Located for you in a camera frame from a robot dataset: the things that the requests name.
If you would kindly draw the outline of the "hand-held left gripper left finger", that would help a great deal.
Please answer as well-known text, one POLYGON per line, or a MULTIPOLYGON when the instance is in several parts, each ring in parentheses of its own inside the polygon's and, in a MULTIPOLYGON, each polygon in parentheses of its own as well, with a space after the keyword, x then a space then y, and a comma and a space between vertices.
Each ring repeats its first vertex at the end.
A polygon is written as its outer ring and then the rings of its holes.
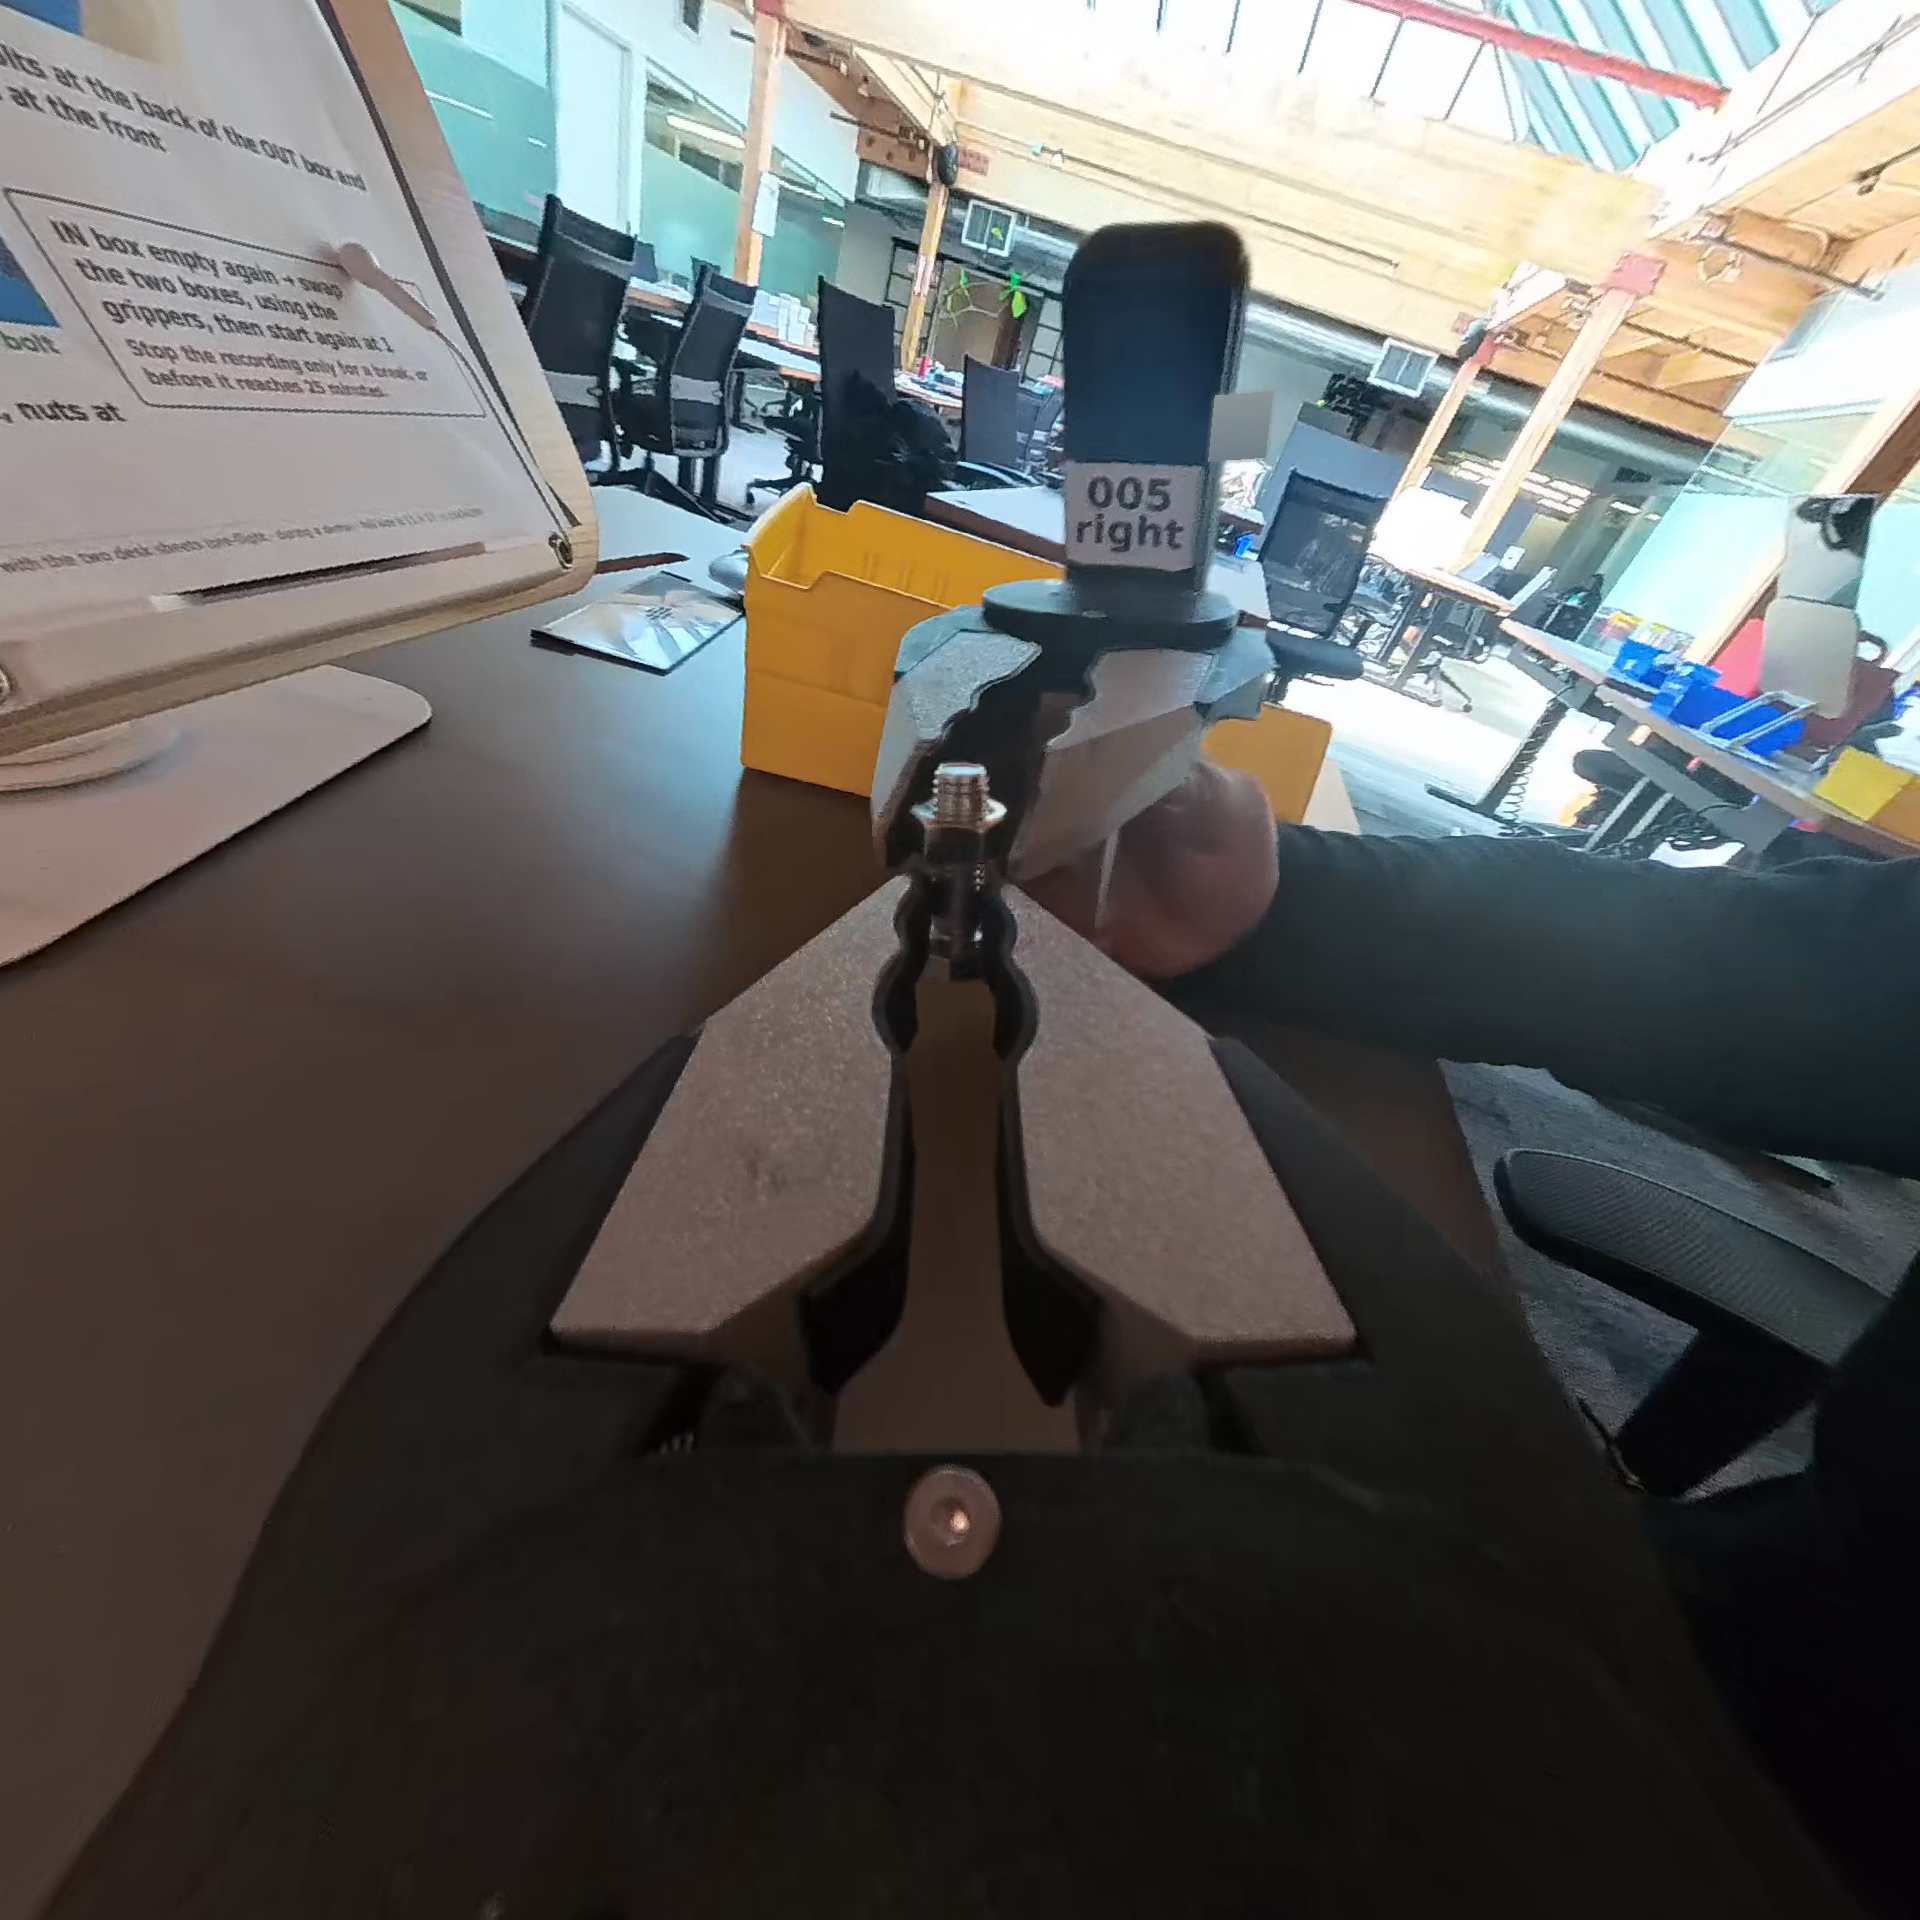
POLYGON ((906 897, 886 879, 705 1022, 553 1312, 556 1344, 837 1396, 886 1341, 906 1066, 882 988, 906 897))

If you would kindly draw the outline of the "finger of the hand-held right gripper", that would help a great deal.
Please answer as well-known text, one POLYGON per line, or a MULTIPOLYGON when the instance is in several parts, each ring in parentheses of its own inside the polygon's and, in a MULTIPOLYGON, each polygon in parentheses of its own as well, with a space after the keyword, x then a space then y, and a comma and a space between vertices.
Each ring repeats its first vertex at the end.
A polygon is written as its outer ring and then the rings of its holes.
POLYGON ((930 802, 946 760, 981 766, 990 799, 1006 809, 990 832, 1006 878, 1057 873, 1102 847, 1107 830, 1069 822, 1064 794, 1052 820, 1043 804, 1049 745, 1093 701, 1098 657, 1088 641, 936 639, 898 672, 870 790, 881 860, 896 868, 921 845, 912 809, 930 802))
POLYGON ((1102 847, 1182 783, 1203 745, 1200 663, 1093 663, 1085 700, 1040 748, 1014 833, 1014 882, 1102 847))

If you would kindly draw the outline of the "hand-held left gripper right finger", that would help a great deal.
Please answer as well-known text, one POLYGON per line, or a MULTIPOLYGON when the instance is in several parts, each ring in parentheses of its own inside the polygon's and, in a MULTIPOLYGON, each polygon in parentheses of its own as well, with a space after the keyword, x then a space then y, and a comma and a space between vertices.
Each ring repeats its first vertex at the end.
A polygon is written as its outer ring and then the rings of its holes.
POLYGON ((1002 1312, 1040 1399, 1350 1358, 1209 1032, 1018 886, 993 929, 1002 1312))

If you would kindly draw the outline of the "steel hex bolt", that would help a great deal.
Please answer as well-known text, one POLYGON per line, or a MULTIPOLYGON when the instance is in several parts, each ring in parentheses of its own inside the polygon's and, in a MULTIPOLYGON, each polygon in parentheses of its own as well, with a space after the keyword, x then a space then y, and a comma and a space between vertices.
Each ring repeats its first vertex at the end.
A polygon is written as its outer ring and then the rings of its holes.
MULTIPOLYGON (((981 820, 1004 804, 993 797, 987 767, 979 760, 942 760, 930 781, 928 799, 916 804, 949 820, 981 820)), ((928 886, 928 959, 946 969, 949 977, 977 970, 981 902, 987 892, 981 874, 926 874, 928 886)))

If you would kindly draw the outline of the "yellow storage bin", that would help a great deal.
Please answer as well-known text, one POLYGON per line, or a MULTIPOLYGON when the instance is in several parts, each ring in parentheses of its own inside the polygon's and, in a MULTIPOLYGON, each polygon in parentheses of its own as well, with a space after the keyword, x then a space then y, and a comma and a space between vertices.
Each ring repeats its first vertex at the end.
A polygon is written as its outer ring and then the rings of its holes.
MULTIPOLYGON (((1057 562, 867 500, 833 512, 811 487, 795 487, 762 513, 747 548, 740 760, 867 797, 870 814, 902 637, 933 616, 981 606, 986 589, 1064 573, 1057 562)), ((1280 686, 1276 668, 1264 704, 1280 686)), ((1252 717, 1200 713, 1200 753, 1213 726, 1252 725, 1264 704, 1252 717)))

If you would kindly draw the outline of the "person's right forearm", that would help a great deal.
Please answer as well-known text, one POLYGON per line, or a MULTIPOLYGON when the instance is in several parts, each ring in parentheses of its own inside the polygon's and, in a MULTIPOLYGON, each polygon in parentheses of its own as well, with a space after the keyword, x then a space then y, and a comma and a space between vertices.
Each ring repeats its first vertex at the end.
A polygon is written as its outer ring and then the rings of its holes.
POLYGON ((1678 871, 1525 839, 1277 832, 1264 918, 1168 996, 1553 1072, 1729 1144, 1917 1173, 1917 863, 1678 871))

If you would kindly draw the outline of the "person's right hand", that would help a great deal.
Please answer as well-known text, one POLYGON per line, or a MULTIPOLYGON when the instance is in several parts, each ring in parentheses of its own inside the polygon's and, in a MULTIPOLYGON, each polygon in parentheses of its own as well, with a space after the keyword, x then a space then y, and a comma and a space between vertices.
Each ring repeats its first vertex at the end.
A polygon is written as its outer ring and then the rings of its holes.
POLYGON ((1118 967, 1168 980, 1235 948, 1277 882, 1277 822, 1261 786, 1200 759, 1113 839, 1021 888, 1118 967))

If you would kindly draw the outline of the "black mesh office chair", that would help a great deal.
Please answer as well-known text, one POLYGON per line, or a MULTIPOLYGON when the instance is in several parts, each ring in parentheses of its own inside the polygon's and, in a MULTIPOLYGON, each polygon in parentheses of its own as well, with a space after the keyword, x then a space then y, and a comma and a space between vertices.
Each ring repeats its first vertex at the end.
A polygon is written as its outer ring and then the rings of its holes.
POLYGON ((1357 681, 1362 661, 1337 630, 1353 606, 1389 493, 1286 469, 1254 553, 1264 634, 1280 681, 1357 681))

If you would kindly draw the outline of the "black backpack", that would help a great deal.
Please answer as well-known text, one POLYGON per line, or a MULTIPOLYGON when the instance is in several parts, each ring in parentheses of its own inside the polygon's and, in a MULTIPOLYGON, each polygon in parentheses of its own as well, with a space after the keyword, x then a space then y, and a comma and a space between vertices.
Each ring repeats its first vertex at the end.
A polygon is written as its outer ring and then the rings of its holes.
POLYGON ((921 513, 930 493, 949 490, 957 460, 944 422, 920 399, 882 389, 859 370, 822 394, 822 473, 819 497, 833 512, 857 502, 921 513))

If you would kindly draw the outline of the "shiny printed packet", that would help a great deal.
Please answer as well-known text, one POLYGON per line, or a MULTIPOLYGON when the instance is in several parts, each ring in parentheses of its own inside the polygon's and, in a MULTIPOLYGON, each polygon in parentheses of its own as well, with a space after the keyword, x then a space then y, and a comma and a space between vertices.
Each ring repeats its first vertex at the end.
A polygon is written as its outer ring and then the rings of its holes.
POLYGON ((533 629, 533 645, 665 676, 732 630, 742 612, 739 593, 654 569, 533 629))

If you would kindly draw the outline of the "printed instruction sheet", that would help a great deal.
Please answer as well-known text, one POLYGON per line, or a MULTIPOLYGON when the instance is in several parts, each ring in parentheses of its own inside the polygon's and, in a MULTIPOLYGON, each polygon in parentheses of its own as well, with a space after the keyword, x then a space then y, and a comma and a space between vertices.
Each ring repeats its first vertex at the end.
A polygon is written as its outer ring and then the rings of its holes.
POLYGON ((3 94, 6 629, 553 556, 328 4, 4 4, 3 94))

